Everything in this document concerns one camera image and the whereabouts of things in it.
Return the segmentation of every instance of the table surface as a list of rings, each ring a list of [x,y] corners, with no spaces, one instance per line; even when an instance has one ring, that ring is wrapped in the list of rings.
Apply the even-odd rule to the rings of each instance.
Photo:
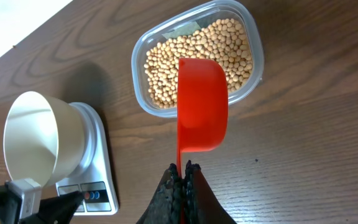
[[[147,30],[202,1],[73,1],[0,58],[2,134],[35,90],[90,104],[106,126],[120,209],[72,223],[135,223],[169,163],[176,120],[134,95],[131,53]],[[185,154],[239,223],[358,223],[358,1],[242,1],[265,52],[263,82],[229,107],[212,152]],[[55,195],[52,188],[44,196]]]

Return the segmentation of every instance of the scale button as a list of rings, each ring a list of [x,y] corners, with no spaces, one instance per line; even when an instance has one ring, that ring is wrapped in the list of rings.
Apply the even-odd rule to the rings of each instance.
[[[88,199],[90,198],[90,193],[89,193],[89,192],[85,192],[84,198],[85,198],[85,200],[88,200]]]
[[[75,212],[85,212],[84,205],[78,206],[78,208]]]
[[[109,212],[111,211],[110,203],[86,203],[86,211],[88,212]]]
[[[93,182],[87,184],[81,184],[82,191],[93,191],[93,190],[106,190],[104,182]]]
[[[59,189],[58,189],[59,195],[69,194],[69,193],[72,193],[77,190],[78,191],[80,190],[78,185],[63,186],[63,187],[59,187]]]

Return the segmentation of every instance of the wooden table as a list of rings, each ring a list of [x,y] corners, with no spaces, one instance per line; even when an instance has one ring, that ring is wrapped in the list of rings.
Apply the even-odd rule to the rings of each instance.
[[[35,90],[103,117],[120,209],[72,223],[134,223],[175,161],[176,120],[138,105],[131,53],[147,30],[202,1],[73,1],[0,58],[0,185],[13,100]],[[229,107],[218,149],[186,154],[239,223],[358,223],[358,1],[242,2],[263,82]],[[45,196],[55,195],[53,188]]]

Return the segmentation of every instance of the digital scale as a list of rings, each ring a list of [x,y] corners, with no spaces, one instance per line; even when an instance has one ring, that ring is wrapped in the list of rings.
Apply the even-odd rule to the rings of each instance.
[[[74,215],[114,215],[118,211],[116,191],[103,123],[97,112],[85,103],[70,103],[83,120],[85,150],[76,169],[56,183],[59,196],[71,192],[84,193],[84,200]]]

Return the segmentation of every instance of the white cup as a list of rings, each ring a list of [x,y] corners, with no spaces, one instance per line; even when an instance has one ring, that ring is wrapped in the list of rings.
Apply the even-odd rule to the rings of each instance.
[[[68,103],[29,91],[9,111],[4,157],[12,180],[31,178],[42,187],[70,175],[80,162],[85,131],[80,114]]]

